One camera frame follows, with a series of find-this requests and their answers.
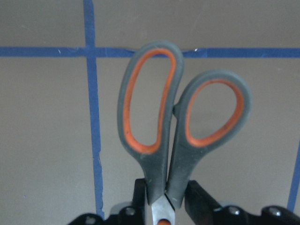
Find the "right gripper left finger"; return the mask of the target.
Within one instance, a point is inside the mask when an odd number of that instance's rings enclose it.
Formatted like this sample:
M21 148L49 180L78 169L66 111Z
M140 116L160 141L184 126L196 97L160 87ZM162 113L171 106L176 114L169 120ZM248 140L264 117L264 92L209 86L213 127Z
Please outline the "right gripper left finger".
M146 207L146 182L145 179L136 179L133 198L130 203L121 207L119 212L111 214L107 219L99 215L85 213L73 221L71 225L144 225Z

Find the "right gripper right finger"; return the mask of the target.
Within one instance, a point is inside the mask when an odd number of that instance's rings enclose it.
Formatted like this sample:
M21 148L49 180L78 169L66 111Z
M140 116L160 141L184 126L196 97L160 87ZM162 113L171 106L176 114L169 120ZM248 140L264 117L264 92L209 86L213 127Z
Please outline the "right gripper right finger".
M246 212L236 205L222 206L195 180L185 191L185 210L196 225L299 225L300 217L288 209L271 205L260 215Z

